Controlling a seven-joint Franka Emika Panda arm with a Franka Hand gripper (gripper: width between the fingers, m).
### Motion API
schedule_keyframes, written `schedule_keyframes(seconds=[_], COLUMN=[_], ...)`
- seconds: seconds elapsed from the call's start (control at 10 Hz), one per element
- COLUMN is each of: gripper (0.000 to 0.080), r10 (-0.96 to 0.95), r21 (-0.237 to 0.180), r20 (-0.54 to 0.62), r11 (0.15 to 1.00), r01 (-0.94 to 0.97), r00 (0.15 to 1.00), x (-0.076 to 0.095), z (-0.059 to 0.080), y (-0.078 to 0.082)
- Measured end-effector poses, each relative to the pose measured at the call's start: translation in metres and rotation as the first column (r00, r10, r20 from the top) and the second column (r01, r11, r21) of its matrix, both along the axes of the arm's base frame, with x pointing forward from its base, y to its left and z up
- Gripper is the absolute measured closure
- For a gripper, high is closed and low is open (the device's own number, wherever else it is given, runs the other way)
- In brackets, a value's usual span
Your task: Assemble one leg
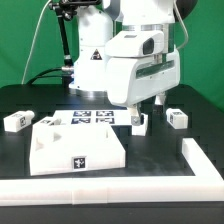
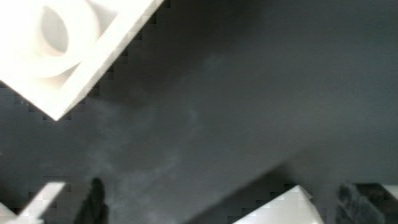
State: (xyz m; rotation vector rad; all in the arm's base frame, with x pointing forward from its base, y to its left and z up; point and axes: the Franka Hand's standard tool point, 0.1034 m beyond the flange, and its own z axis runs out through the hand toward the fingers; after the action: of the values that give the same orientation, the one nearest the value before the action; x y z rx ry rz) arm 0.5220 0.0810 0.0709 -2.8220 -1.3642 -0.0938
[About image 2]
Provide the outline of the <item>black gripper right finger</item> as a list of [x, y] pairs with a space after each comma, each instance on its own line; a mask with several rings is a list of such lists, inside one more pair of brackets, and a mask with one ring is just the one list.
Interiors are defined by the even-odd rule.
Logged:
[[398, 224], [398, 185], [381, 183], [342, 185], [336, 224]]

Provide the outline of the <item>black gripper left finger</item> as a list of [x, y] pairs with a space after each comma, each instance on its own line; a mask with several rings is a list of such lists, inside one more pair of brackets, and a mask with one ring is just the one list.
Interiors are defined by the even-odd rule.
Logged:
[[105, 185], [100, 178], [91, 180], [89, 192], [79, 206], [73, 224], [109, 224], [109, 205], [105, 203]]

